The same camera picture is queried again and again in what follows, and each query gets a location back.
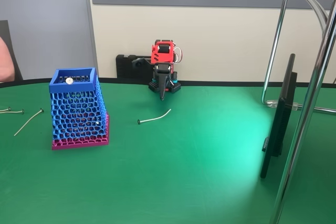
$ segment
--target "metal rod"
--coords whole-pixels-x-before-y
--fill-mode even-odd
[[[326,10],[323,9],[323,7],[320,5],[320,3],[317,0],[306,0],[306,1],[309,3],[311,8],[315,11],[315,13],[316,13],[316,15],[319,19],[321,29],[322,29],[322,34],[323,34],[323,32],[326,28],[325,24],[327,22],[327,12],[326,12]],[[263,87],[263,89],[262,89],[263,91],[261,93],[261,102],[264,105],[269,105],[269,102],[265,101],[266,91],[267,91],[267,88],[268,88],[269,78],[270,78],[270,75],[271,75],[271,72],[272,72],[272,66],[273,66],[275,54],[276,54],[276,51],[277,51],[277,46],[278,46],[278,41],[279,41],[279,37],[280,37],[283,18],[285,16],[286,6],[287,6],[287,0],[282,0],[278,25],[277,25],[277,29],[276,29],[276,33],[275,33],[275,37],[274,37],[274,42],[273,42],[273,46],[272,46],[271,55],[270,55],[269,62],[268,62],[264,87]],[[316,108],[314,108],[314,110],[318,111],[318,112],[336,114],[336,110],[335,109],[330,109],[330,108],[316,107]]]
[[[326,10],[323,9],[323,7],[320,5],[320,3],[316,0],[306,0],[308,2],[308,4],[311,6],[311,8],[314,10],[314,12],[317,15],[317,18],[319,19],[320,25],[321,25],[321,29],[322,29],[322,35],[323,32],[325,30],[325,24],[327,22],[328,19],[328,14],[326,12]]]
[[[298,156],[301,150],[302,141],[308,131],[308,126],[318,94],[320,92],[323,77],[326,73],[326,69],[331,56],[332,48],[335,43],[336,37],[336,0],[333,0],[330,10],[327,25],[323,33],[323,39],[321,42],[319,54],[314,66],[313,73],[311,75],[310,83],[308,86],[306,98],[303,103],[302,112],[298,125],[295,130],[293,142],[290,147],[289,155],[287,158],[284,173],[281,178],[275,206],[271,215],[270,224],[278,224],[281,216],[283,204],[288,195],[288,187],[290,185],[293,170],[295,169]]]
[[[302,110],[302,104],[298,104],[298,109]],[[336,110],[323,107],[315,107],[315,111],[336,114]]]
[[[285,16],[287,1],[288,0],[282,0],[281,9],[280,9],[280,15],[279,15],[279,20],[278,20],[278,25],[277,25],[277,29],[276,29],[275,36],[274,36],[274,42],[273,42],[273,46],[272,46],[271,56],[270,56],[269,62],[268,62],[268,67],[267,67],[267,72],[266,72],[266,76],[265,76],[264,87],[262,89],[263,91],[262,91],[262,94],[261,94],[261,102],[264,105],[267,105],[267,103],[265,101],[266,90],[267,90],[267,87],[268,87],[269,77],[270,77],[271,71],[272,71],[272,66],[273,66],[273,61],[274,61],[275,53],[277,51],[277,46],[278,46],[279,36],[280,36],[281,27],[282,27],[282,23],[283,23],[283,17]]]

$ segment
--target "black table edge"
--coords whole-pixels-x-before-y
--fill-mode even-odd
[[[0,83],[0,88],[13,87],[27,84],[49,83],[51,78],[29,79],[22,81],[12,81]],[[124,79],[124,78],[99,78],[101,83],[119,83],[119,84],[142,84],[147,85],[143,80]],[[179,81],[182,86],[217,86],[217,87],[262,87],[262,81]],[[281,87],[282,82],[270,82],[269,87]],[[307,82],[298,82],[297,87],[308,87]],[[336,84],[323,83],[323,88],[336,88]]]

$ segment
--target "black chair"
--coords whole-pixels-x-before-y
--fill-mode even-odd
[[[14,64],[14,70],[15,70],[15,79],[14,81],[22,81],[22,75],[21,71],[19,69],[19,66],[17,64],[15,55],[14,55],[14,50],[13,50],[13,45],[12,45],[12,40],[11,40],[11,34],[9,33],[9,25],[7,20],[0,20],[0,37],[1,39],[5,42],[5,44],[8,47],[10,56],[12,58],[13,64]]]

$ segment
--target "blue mesh basket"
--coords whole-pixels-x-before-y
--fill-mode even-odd
[[[57,69],[49,93],[52,149],[109,143],[109,115],[95,68]]]

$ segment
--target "green tabletop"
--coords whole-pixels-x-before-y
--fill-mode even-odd
[[[261,87],[182,87],[162,102],[147,86],[102,83],[107,146],[51,150],[48,84],[0,89],[0,223],[268,223],[299,111],[279,158],[259,178],[274,109]],[[276,99],[280,88],[269,88]],[[296,89],[302,102],[306,88]],[[336,108],[336,89],[318,104]],[[38,115],[14,133],[40,108]],[[137,124],[172,111],[164,118]],[[335,223],[336,116],[315,113],[281,217]]]

